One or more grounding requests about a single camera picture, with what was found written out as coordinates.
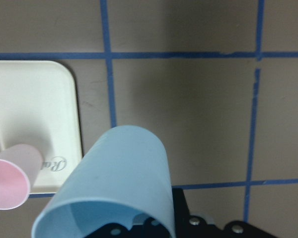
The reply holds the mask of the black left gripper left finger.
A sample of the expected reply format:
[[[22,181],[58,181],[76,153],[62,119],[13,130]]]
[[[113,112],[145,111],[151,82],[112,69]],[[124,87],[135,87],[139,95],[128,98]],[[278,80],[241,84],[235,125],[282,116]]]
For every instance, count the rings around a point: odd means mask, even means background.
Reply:
[[[145,214],[137,215],[132,227],[108,223],[85,236],[86,238],[169,238],[170,232],[157,219]]]

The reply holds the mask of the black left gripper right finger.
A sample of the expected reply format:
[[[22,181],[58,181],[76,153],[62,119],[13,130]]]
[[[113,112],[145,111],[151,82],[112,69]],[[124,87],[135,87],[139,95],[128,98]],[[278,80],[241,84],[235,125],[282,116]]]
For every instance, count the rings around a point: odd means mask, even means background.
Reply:
[[[178,238],[274,238],[275,236],[243,221],[232,221],[223,229],[190,214],[181,188],[172,190],[175,232]]]

